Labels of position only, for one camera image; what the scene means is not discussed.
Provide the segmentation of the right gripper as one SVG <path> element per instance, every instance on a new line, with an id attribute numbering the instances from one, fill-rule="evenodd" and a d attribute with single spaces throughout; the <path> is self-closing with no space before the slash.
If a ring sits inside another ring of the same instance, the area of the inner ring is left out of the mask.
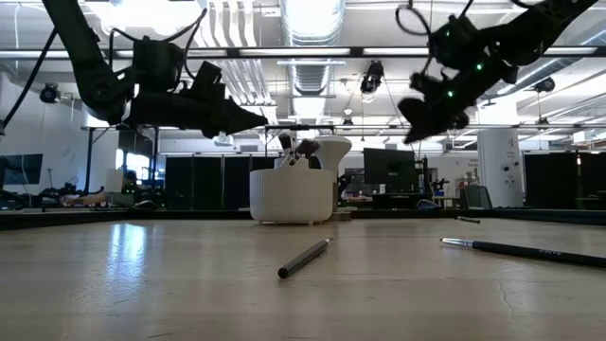
<path id="1" fill-rule="evenodd" d="M 414 73 L 411 87 L 422 93 L 423 100 L 404 98 L 398 104 L 410 124 L 405 142 L 421 141 L 447 129 L 462 129 L 469 125 L 465 110 L 475 105 L 477 99 L 492 87 L 492 78 L 473 69 L 441 80 Z"/>

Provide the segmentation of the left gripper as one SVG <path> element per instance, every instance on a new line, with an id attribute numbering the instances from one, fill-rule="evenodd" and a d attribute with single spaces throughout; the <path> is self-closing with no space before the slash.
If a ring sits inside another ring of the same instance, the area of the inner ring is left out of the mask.
<path id="1" fill-rule="evenodd" d="M 264 126 L 268 120 L 224 97 L 222 70 L 203 62 L 194 83 L 180 93 L 142 92 L 131 102 L 125 123 L 200 130 L 207 138 L 236 134 Z"/>

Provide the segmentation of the fluffy dark-headed powder brush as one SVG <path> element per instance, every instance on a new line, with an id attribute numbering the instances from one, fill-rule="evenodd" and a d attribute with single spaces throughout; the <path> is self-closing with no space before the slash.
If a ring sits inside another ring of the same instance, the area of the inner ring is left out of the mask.
<path id="1" fill-rule="evenodd" d="M 294 149 L 294 156 L 290 161 L 290 165 L 294 166 L 295 163 L 301 158 L 308 158 L 312 154 L 314 154 L 320 148 L 320 143 L 311 140 L 311 139 L 303 139 Z"/>

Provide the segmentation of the makeup brush with printed handle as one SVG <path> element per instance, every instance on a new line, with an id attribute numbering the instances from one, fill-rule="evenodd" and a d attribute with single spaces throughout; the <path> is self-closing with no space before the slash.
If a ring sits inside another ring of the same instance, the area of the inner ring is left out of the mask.
<path id="1" fill-rule="evenodd" d="M 450 246 L 469 248 L 477 251 L 499 254 L 504 256 L 512 256 L 534 260 L 545 260 L 556 263 L 606 269 L 606 258 L 601 257 L 495 242 L 481 242 L 451 238 L 443 238 L 440 241 L 443 244 L 447 244 Z"/>

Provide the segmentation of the black partition panel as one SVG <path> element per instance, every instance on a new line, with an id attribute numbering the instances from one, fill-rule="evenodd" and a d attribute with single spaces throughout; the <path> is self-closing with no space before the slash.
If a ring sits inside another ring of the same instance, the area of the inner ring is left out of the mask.
<path id="1" fill-rule="evenodd" d="M 191 161 L 190 157 L 167 158 L 165 192 L 171 210 L 191 209 Z"/>
<path id="2" fill-rule="evenodd" d="M 193 208 L 195 210 L 219 210 L 221 197 L 221 159 L 219 157 L 196 157 L 193 171 Z"/>
<path id="3" fill-rule="evenodd" d="M 526 204 L 532 208 L 573 209 L 577 158 L 573 153 L 526 154 Z"/>
<path id="4" fill-rule="evenodd" d="M 249 161 L 248 157 L 224 159 L 223 198 L 228 210 L 249 207 Z"/>
<path id="5" fill-rule="evenodd" d="M 582 153 L 580 161 L 580 206 L 606 210 L 606 153 Z"/>

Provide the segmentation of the black computer monitor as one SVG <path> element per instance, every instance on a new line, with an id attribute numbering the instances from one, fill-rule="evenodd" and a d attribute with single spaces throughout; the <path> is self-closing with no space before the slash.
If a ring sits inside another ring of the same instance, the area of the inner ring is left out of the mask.
<path id="1" fill-rule="evenodd" d="M 413 152 L 369 149 L 363 150 L 365 183 L 386 185 L 388 192 L 416 192 L 419 176 Z"/>

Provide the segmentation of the white round pillar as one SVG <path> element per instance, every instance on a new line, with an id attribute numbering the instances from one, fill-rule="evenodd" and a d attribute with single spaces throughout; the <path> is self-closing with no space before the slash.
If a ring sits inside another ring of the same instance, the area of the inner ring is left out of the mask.
<path id="1" fill-rule="evenodd" d="M 520 207 L 524 201 L 522 163 L 518 131 L 512 128 L 520 122 L 516 103 L 495 101 L 480 107 L 477 118 L 480 125 L 490 125 L 477 134 L 481 184 L 494 207 Z"/>

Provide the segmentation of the long linear ceiling light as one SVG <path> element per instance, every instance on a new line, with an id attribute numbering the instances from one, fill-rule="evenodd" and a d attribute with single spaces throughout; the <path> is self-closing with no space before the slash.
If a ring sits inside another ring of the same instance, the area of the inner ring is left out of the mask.
<path id="1" fill-rule="evenodd" d="M 42 51 L 33 49 L 0 50 L 0 60 L 34 60 Z M 329 59 L 329 58 L 423 58 L 428 56 L 428 48 L 420 46 L 396 47 L 228 47 L 228 48 L 192 48 L 188 52 L 191 59 Z M 131 59 L 134 52 L 130 49 L 113 50 L 117 60 Z M 553 46 L 544 53 L 546 58 L 606 57 L 606 45 Z M 65 50 L 49 50 L 46 57 L 51 60 L 68 60 Z"/>

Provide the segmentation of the round cream divided organizer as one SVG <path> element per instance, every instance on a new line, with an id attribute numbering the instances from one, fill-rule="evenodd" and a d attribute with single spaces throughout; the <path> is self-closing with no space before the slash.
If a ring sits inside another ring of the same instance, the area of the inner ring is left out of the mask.
<path id="1" fill-rule="evenodd" d="M 249 173 L 249 206 L 261 223 L 314 224 L 333 212 L 332 172 L 302 166 L 252 170 Z"/>

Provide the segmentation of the grey office chair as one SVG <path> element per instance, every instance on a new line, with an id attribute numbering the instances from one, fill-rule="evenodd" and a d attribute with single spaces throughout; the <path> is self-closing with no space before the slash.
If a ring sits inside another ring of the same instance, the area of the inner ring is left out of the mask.
<path id="1" fill-rule="evenodd" d="M 484 186 L 469 185 L 459 191 L 458 206 L 461 209 L 492 209 L 489 191 Z"/>

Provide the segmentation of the distant cluttered workbench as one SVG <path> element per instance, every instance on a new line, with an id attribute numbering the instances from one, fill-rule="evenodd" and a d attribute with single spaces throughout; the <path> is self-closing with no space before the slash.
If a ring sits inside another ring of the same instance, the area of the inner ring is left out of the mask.
<path id="1" fill-rule="evenodd" d="M 101 187 L 91 193 L 70 183 L 62 188 L 45 188 L 39 194 L 0 190 L 0 211 L 76 206 L 155 210 L 166 207 L 166 195 L 162 189 L 138 185 L 125 185 L 118 192 Z"/>

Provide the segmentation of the distant black metal frame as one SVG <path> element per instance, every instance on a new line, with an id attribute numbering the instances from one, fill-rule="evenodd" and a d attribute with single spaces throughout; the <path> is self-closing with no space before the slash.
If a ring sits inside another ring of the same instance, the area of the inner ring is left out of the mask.
<path id="1" fill-rule="evenodd" d="M 472 124 L 463 129 L 453 129 L 430 135 L 419 141 L 409 142 L 407 134 L 412 130 L 404 125 L 267 125 L 252 130 L 226 135 L 221 133 L 209 139 L 210 145 L 204 147 L 203 134 L 195 130 L 181 130 L 175 127 L 161 127 L 160 136 L 165 139 L 193 139 L 193 147 L 161 147 L 159 151 L 167 154 L 203 154 L 203 153 L 280 153 L 282 147 L 278 137 L 287 134 L 294 141 L 314 139 L 322 134 L 342 136 L 352 143 L 352 150 L 359 152 L 363 148 L 379 148 L 402 145 L 421 154 L 429 153 L 468 153 L 477 143 L 481 133 L 494 133 L 511 130 L 518 135 L 520 142 L 535 141 L 535 151 L 545 151 L 549 143 L 562 144 L 567 149 L 606 149 L 606 117 L 601 122 L 575 123 L 520 123 L 520 124 Z"/>

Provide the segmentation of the silver ceiling air duct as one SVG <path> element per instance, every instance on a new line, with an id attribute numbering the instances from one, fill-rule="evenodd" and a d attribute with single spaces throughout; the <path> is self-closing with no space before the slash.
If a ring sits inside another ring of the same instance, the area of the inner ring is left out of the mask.
<path id="1" fill-rule="evenodd" d="M 343 29 L 346 0 L 280 0 L 287 46 L 334 46 Z M 292 107 L 300 118 L 323 115 L 332 65 L 329 59 L 289 60 Z"/>

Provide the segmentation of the dark wall screen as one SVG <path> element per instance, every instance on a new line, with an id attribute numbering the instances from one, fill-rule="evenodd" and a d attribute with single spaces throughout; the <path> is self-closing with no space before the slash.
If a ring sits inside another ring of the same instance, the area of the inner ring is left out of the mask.
<path id="1" fill-rule="evenodd" d="M 44 156 L 41 153 L 0 156 L 5 185 L 38 185 Z"/>

